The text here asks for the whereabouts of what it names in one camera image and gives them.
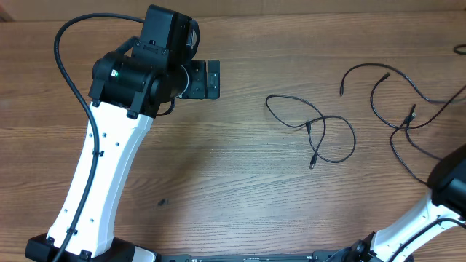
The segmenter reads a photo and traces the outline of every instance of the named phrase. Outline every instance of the black plastic part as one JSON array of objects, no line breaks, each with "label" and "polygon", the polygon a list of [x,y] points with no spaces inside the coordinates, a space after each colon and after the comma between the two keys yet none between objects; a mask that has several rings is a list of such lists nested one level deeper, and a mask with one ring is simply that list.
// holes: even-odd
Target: black plastic part
[{"label": "black plastic part", "polygon": [[162,255],[159,262],[191,262],[190,255]]},{"label": "black plastic part", "polygon": [[119,52],[109,52],[97,61],[92,77],[89,96],[93,101],[126,108],[131,119],[139,114],[155,118],[161,103],[170,102],[189,85],[181,66],[164,73]]},{"label": "black plastic part", "polygon": [[55,239],[53,239],[53,237],[48,237],[45,242],[47,243],[47,245],[53,245],[53,243],[55,242]]},{"label": "black plastic part", "polygon": [[374,235],[375,232],[372,232],[364,240],[356,241],[351,246],[351,250],[345,255],[344,262],[383,262],[371,250],[371,242]]},{"label": "black plastic part", "polygon": [[466,144],[434,167],[427,186],[434,205],[444,205],[466,218]]},{"label": "black plastic part", "polygon": [[193,262],[322,262],[309,255],[218,255],[193,256]]},{"label": "black plastic part", "polygon": [[327,261],[329,258],[331,258],[334,254],[336,254],[331,262],[342,262],[344,260],[344,257],[346,254],[337,254],[338,250],[320,250],[320,251],[314,251],[312,253],[312,262],[324,262]]},{"label": "black plastic part", "polygon": [[136,43],[137,41],[139,41],[139,38],[136,37],[136,36],[133,36],[133,37],[131,37],[130,39],[128,39],[125,43],[123,43],[122,45],[120,45],[120,46],[115,50],[115,52],[124,55],[124,54],[126,54],[126,52],[130,51],[131,48],[133,48],[133,46],[135,45],[135,43]]},{"label": "black plastic part", "polygon": [[414,262],[414,257],[412,255],[410,255],[409,257],[407,257],[405,262]]},{"label": "black plastic part", "polygon": [[151,5],[132,57],[158,68],[174,69],[191,55],[192,18]]},{"label": "black plastic part", "polygon": [[[47,234],[29,239],[26,245],[25,256],[32,261],[50,262],[58,252],[58,247],[47,243]],[[135,252],[135,245],[130,242],[114,238],[110,249],[96,258],[90,258],[91,252],[83,250],[80,255],[64,252],[61,262],[131,262]]]},{"label": "black plastic part", "polygon": [[220,97],[220,61],[192,60],[185,65],[191,84],[180,95],[183,99],[217,99]]}]

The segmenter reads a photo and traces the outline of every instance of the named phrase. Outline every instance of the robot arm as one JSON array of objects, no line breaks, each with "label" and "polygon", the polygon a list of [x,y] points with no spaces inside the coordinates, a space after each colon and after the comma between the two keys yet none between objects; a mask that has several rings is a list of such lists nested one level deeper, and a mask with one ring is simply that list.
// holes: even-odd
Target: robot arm
[{"label": "robot arm", "polygon": [[[86,250],[94,258],[111,246],[119,199],[136,151],[150,130],[153,119],[142,114],[137,119],[130,119],[126,116],[127,110],[107,103],[91,106],[91,110],[100,130],[102,156],[76,226],[78,234],[71,238],[66,251],[79,255],[81,250]],[[65,239],[87,182],[94,147],[93,135],[89,126],[68,196],[47,235],[55,247],[60,247]]]},{"label": "robot arm", "polygon": [[[48,234],[28,241],[27,258],[50,262],[58,248],[66,246],[61,262],[399,262],[442,231],[455,225],[465,227],[459,221],[466,216],[466,145],[435,167],[427,183],[429,193],[402,218],[339,252],[195,258],[159,255],[114,237],[115,215],[130,166],[160,104],[174,98],[216,99],[220,95],[219,62],[209,60],[207,71],[205,61],[192,60],[199,39],[197,24],[190,17],[150,6],[141,37],[132,37],[95,63],[89,96],[100,133],[93,134],[88,125],[65,203]],[[125,53],[131,48],[128,57]],[[98,166],[76,231],[66,245],[95,154],[93,135],[100,138]]]}]

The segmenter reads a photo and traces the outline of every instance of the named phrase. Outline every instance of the cable connector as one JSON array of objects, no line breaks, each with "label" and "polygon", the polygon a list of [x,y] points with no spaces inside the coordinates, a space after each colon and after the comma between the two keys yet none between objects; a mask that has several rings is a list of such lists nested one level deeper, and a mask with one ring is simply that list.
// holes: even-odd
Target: cable connector
[{"label": "cable connector", "polygon": [[411,115],[405,118],[405,123],[406,124],[411,123],[411,121],[413,121],[416,118],[416,116],[417,116],[416,113],[413,112]]},{"label": "cable connector", "polygon": [[311,165],[309,166],[309,169],[313,170],[316,162],[317,162],[317,154],[314,154],[314,156],[312,156]]},{"label": "cable connector", "polygon": [[389,76],[390,76],[390,72],[387,72],[387,73],[379,80],[379,82],[385,81]]}]

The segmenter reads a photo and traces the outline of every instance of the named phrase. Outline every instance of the wooden table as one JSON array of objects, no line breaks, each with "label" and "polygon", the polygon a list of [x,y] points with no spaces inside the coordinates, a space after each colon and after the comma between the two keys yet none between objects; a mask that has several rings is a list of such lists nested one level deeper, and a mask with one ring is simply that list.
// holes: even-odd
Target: wooden table
[{"label": "wooden table", "polygon": [[[160,253],[233,255],[310,253],[351,245],[393,223],[425,194],[390,150],[393,129],[369,104],[387,71],[344,72],[358,63],[387,63],[422,91],[448,99],[466,83],[464,12],[366,13],[200,18],[199,59],[221,61],[221,98],[180,100],[157,118],[136,155],[116,215],[115,235]],[[0,23],[0,260],[24,261],[30,237],[44,233],[60,210],[81,153],[86,116],[52,53],[62,22]],[[141,25],[85,21],[64,35],[63,62],[86,96],[94,62]],[[277,122],[270,94],[297,95],[324,114],[354,125],[358,145],[341,164],[319,159],[305,130]],[[424,102],[399,76],[376,93],[382,116],[401,122],[413,103],[416,123],[440,106]],[[281,100],[289,121],[317,114]],[[466,106],[447,108],[412,132],[422,147],[445,156],[466,141]],[[316,137],[320,124],[315,125]],[[328,122],[321,153],[349,152],[351,133]],[[422,179],[435,161],[399,134],[396,146]],[[162,199],[166,205],[158,205]],[[466,234],[452,229],[415,253],[416,261],[464,261]]]}]

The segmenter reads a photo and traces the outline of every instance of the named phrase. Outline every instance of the black cable end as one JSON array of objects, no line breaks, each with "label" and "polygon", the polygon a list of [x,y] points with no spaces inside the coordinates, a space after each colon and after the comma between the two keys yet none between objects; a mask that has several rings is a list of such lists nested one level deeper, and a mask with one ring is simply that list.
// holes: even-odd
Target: black cable end
[{"label": "black cable end", "polygon": [[306,130],[309,135],[311,135],[311,119],[306,122]]},{"label": "black cable end", "polygon": [[413,121],[416,118],[416,113],[414,112],[414,109],[416,108],[416,104],[413,104],[411,107],[411,110],[409,111],[409,115],[405,118],[404,123],[409,124],[411,121]]},{"label": "black cable end", "polygon": [[317,162],[317,154],[314,154],[314,156],[312,156],[311,165],[309,166],[309,169],[313,170],[316,162]]},{"label": "black cable end", "polygon": [[382,82],[390,76],[390,72],[387,72],[379,81]]}]

